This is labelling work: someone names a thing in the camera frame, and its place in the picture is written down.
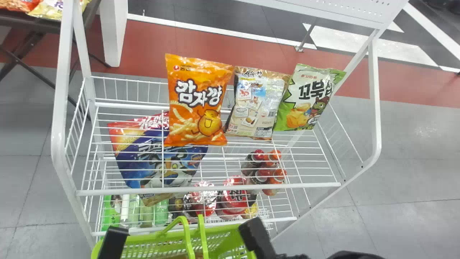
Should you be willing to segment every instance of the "floor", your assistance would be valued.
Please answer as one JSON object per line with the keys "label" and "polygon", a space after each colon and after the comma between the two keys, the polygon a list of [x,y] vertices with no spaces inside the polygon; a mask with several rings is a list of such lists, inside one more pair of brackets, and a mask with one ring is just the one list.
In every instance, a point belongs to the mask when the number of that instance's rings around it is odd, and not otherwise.
{"label": "floor", "polygon": [[[121,66],[105,69],[94,63],[93,70],[109,77],[165,77],[166,52],[287,73],[297,62],[344,68],[353,49],[346,44],[325,47],[321,33],[329,30],[332,36],[349,37],[369,32],[320,21],[308,48],[296,53],[292,45],[302,39],[311,23],[309,17],[240,2],[203,3],[130,1]],[[406,44],[397,46],[411,52],[400,58],[382,49],[389,55],[379,62],[383,134],[379,161],[278,237],[277,252],[305,253],[314,259],[340,250],[388,259],[460,257],[460,78],[451,72],[460,68],[453,53],[460,32],[440,25],[422,2],[411,0],[410,4],[395,19],[394,30],[382,37]],[[452,41],[433,37],[420,15]],[[99,26],[96,20],[87,34],[89,49],[96,55],[102,53]],[[23,34],[12,30],[3,44],[12,46]],[[56,36],[47,35],[26,57],[28,64],[52,80],[57,42]],[[363,80],[366,62],[332,100],[364,158],[371,151],[368,82]],[[72,94],[78,91],[79,81],[77,73],[70,86]],[[4,197],[0,200],[0,258],[89,257],[90,249],[50,158],[52,102],[52,89],[21,67],[0,82],[0,195]]]}

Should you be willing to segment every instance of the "red snack package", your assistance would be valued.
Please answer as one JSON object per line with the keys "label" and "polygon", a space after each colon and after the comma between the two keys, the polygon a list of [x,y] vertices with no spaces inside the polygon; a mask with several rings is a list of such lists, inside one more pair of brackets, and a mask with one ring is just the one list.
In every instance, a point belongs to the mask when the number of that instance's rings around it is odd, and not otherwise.
{"label": "red snack package", "polygon": [[[245,182],[242,177],[228,178],[224,186],[243,185]],[[222,207],[233,214],[241,214],[248,207],[246,190],[223,190],[220,200]]]}

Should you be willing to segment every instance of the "product label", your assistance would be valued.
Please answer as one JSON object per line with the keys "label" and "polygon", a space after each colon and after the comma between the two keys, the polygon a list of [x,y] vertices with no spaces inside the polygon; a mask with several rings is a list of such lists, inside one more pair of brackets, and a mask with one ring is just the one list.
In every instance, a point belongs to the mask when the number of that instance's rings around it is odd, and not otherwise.
{"label": "product label", "polygon": [[197,91],[193,79],[187,81],[177,80],[174,90],[179,96],[178,102],[184,103],[188,107],[195,107],[198,105],[204,107],[205,103],[210,106],[216,106],[220,102],[220,97],[222,96],[221,86],[208,87],[204,91]]}

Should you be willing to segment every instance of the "snack bag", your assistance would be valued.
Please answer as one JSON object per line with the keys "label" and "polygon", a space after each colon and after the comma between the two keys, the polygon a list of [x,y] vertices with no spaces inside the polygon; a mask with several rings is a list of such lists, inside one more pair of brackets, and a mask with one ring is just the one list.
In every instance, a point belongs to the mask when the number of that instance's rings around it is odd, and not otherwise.
{"label": "snack bag", "polygon": [[289,75],[257,68],[235,69],[235,105],[225,133],[271,140],[276,111],[288,87]]}
{"label": "snack bag", "polygon": [[[169,134],[168,112],[108,123],[118,168],[131,188],[188,186],[207,147],[163,147]],[[172,198],[175,194],[139,194],[145,206]]]}
{"label": "snack bag", "polygon": [[[89,2],[91,2],[91,0],[80,0],[82,12]],[[41,3],[29,12],[28,15],[50,20],[61,20],[63,7],[64,0],[41,0]]]}
{"label": "snack bag", "polygon": [[344,76],[341,70],[297,64],[273,130],[312,130]]}
{"label": "snack bag", "polygon": [[0,2],[0,8],[10,11],[30,12],[39,3],[40,0],[3,0]]}
{"label": "snack bag", "polygon": [[233,66],[166,54],[171,132],[165,146],[227,144],[220,108]]}

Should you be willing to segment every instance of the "orange snack bag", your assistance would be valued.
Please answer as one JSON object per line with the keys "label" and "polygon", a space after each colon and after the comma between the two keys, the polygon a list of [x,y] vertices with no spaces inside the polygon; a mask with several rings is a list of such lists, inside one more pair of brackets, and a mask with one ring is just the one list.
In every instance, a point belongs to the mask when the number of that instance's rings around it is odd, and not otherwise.
{"label": "orange snack bag", "polygon": [[227,144],[220,108],[233,66],[166,54],[169,135],[165,146]]}

